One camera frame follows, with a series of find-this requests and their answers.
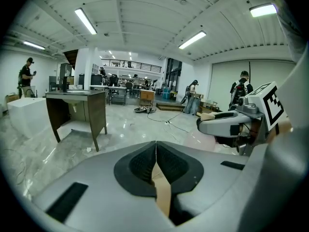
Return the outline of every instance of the ceiling light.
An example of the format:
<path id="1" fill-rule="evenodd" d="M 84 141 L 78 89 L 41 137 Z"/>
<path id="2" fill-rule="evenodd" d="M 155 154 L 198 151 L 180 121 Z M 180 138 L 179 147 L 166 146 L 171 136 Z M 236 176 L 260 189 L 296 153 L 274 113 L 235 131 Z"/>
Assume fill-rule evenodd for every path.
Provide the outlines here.
<path id="1" fill-rule="evenodd" d="M 94 29 L 94 27 L 91 25 L 88 17 L 84 13 L 82 8 L 79 8 L 75 10 L 75 13 L 80 18 L 80 20 L 84 23 L 84 25 L 88 28 L 91 34 L 97 34 L 97 31 Z"/>
<path id="2" fill-rule="evenodd" d="M 44 48 L 43 46 L 40 46 L 40 45 L 38 45 L 38 44 L 31 43 L 31 42 L 29 42 L 29 41 L 24 41 L 24 44 L 29 45 L 29 46 L 32 46 L 32 47 L 35 47 L 35 48 L 38 48 L 38 49 L 40 49 L 40 50 L 45 50 L 45 48 Z"/>
<path id="3" fill-rule="evenodd" d="M 258 6 L 250 8 L 249 10 L 253 17 L 277 13 L 275 6 L 270 3 L 258 5 Z"/>
<path id="4" fill-rule="evenodd" d="M 199 32 L 197 35 L 193 36 L 191 39 L 189 39 L 185 43 L 181 44 L 179 46 L 179 49 L 181 49 L 181 50 L 185 49 L 187 46 L 191 45 L 195 41 L 198 41 L 199 39 L 203 38 L 204 36 L 206 36 L 205 32 L 203 32 L 203 31 Z"/>

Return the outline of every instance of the person with backpack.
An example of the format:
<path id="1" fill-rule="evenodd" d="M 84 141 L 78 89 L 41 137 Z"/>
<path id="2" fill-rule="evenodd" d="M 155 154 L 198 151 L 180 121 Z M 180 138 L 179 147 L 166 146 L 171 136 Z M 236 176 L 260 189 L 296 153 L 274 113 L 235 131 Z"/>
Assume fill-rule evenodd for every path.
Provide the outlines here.
<path id="1" fill-rule="evenodd" d="M 249 73 L 247 71 L 242 71 L 240 74 L 240 79 L 233 83 L 230 91 L 231 102 L 228 109 L 229 111 L 236 109 L 239 97 L 246 96 L 253 91 L 253 87 L 248 80 Z"/>
<path id="2" fill-rule="evenodd" d="M 28 58 L 26 64 L 23 66 L 23 68 L 20 70 L 18 75 L 18 91 L 19 91 L 19 98 L 21 97 L 21 89 L 24 92 L 25 97 L 31 97 L 31 95 L 34 96 L 30 83 L 32 78 L 35 76 L 36 71 L 33 72 L 33 75 L 30 73 L 30 65 L 33 64 L 33 59 Z"/>

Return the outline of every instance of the marble floor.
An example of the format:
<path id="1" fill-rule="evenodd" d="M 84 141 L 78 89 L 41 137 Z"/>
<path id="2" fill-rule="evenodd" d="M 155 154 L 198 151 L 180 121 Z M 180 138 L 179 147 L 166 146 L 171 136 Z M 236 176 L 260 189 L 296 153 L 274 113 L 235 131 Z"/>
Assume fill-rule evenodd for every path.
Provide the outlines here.
<path id="1" fill-rule="evenodd" d="M 100 148 L 95 151 L 90 133 L 58 129 L 61 142 L 57 143 L 51 127 L 28 139 L 10 123 L 9 115 L 0 119 L 0 160 L 9 181 L 28 199 L 32 199 L 56 178 L 84 159 L 117 150 L 129 145 L 160 140 L 183 144 L 187 132 L 196 130 L 196 116 L 179 112 L 157 110 L 149 114 L 154 120 L 167 121 L 176 116 L 174 126 L 137 114 L 133 105 L 112 104 L 106 106 L 108 134 L 97 138 Z M 236 154 L 235 149 L 216 145 L 215 152 Z"/>

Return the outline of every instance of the wooden platform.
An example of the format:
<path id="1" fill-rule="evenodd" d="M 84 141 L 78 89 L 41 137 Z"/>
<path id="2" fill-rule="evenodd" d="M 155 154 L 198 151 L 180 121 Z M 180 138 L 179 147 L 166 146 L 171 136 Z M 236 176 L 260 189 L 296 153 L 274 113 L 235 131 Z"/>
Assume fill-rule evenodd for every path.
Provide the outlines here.
<path id="1" fill-rule="evenodd" d="M 157 103 L 156 107 L 159 110 L 162 111 L 182 111 L 184 109 L 184 106 L 180 105 L 180 104 L 169 104 L 169 103 Z"/>

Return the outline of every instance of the ceiling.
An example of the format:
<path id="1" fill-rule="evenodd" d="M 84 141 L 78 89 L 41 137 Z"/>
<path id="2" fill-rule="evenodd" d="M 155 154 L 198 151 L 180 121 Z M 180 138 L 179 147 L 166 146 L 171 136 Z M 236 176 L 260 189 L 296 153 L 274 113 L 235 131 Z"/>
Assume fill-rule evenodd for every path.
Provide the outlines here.
<path id="1" fill-rule="evenodd" d="M 250 14 L 250 7 L 266 2 L 270 0 L 29 0 L 6 39 L 16 44 L 29 40 L 54 56 L 96 46 L 192 63 L 242 48 L 287 45 L 275 14 Z M 75 14 L 80 7 L 97 35 Z M 178 48 L 201 30 L 206 37 Z"/>

